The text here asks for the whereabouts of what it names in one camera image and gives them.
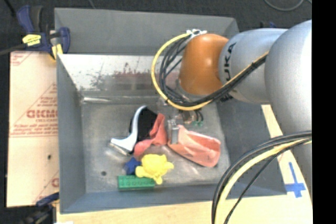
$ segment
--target pink cloth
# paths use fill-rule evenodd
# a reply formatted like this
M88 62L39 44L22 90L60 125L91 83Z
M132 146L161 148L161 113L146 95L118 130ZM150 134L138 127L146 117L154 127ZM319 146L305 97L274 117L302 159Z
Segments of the pink cloth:
M151 138L136 143L133 154L135 158L139 158L145 150L151 146L151 144L156 146L167 144L167 133L164 127L164 120L165 116L159 113L156 117L153 128L149 132Z
M202 166L214 167L220 156L220 141L211 136L206 136L193 131L188 131L184 126L179 125L179 142L168 146L181 156L198 163Z

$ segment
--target yellow duck toy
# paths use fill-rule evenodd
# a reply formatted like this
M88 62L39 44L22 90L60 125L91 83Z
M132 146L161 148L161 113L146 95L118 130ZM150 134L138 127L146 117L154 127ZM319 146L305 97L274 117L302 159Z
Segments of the yellow duck toy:
M162 176L173 168L174 164L167 161L166 155L147 154L141 159L141 166L135 169L135 175L153 178L160 185L162 184Z

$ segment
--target cable bundle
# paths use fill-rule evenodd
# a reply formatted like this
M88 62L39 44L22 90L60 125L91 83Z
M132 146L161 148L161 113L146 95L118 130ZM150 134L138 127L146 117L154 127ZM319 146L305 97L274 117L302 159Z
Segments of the cable bundle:
M212 203L212 224L224 223L227 224L233 211L242 200L243 195L250 188L250 186L257 180L259 175L265 170L265 168L280 154L290 150L293 147L311 143L312 142L312 132L298 132L284 136L278 136L271 138L269 141L260 144L249 152L245 153L240 157L234 164L232 164L229 169L224 173L220 179L217 188L215 190L213 203ZM231 211L222 219L216 213L218 208L223 208L223 203L227 198L233 185L239 180L239 178L251 167L257 163L266 160L266 163L261 167L261 169L254 175L249 184L241 193L240 197L237 199L236 203L232 207Z
M165 79L171 73L171 71L182 61L180 59L172 68L169 69L169 65L176 59L176 57L185 49L187 42L197 36L203 34L203 31L193 30L187 31L185 34L181 34L176 36L166 42L156 53L151 68L151 76L153 84L160 94L160 96L171 106L179 109L179 110L199 110L205 105L213 102L213 101L226 101L231 98L229 93L234 89L240 82L242 82L249 74L252 73L255 69L261 66L265 61L268 55L268 52L263 54L261 57L256 59L250 65L248 65L245 69L243 69L240 73L235 75L232 79L230 79L225 85L223 85L219 90L209 94L203 98L200 98L196 101L190 100L188 97L176 92L172 88L168 87L165 83ZM171 47L167 50L166 54L163 57L160 72L159 72L159 82L156 81L155 77L155 66L156 62L161 55L161 53L171 45Z

